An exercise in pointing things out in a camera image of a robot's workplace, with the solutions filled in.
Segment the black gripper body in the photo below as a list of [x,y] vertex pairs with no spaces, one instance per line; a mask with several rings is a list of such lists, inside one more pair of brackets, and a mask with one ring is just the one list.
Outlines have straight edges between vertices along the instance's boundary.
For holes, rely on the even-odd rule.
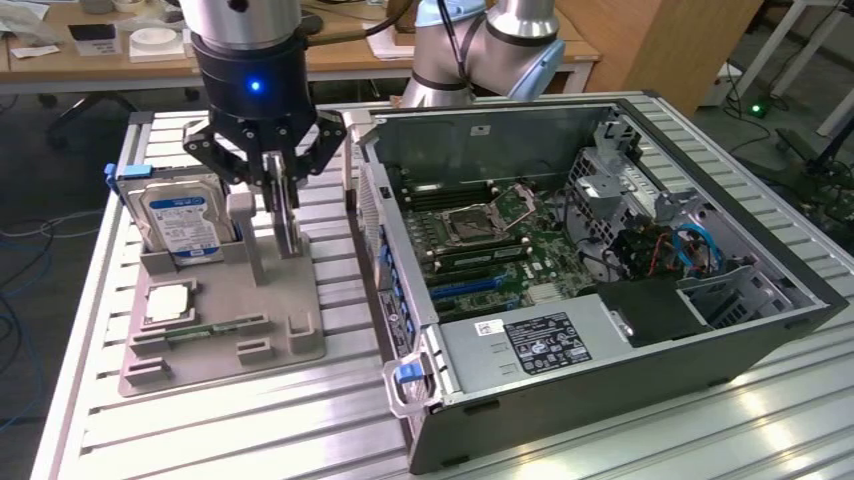
[[202,37],[192,39],[209,99],[208,118],[253,121],[261,152],[281,154],[281,127],[300,140],[314,125],[317,111],[308,91],[302,37],[260,49],[232,49]]

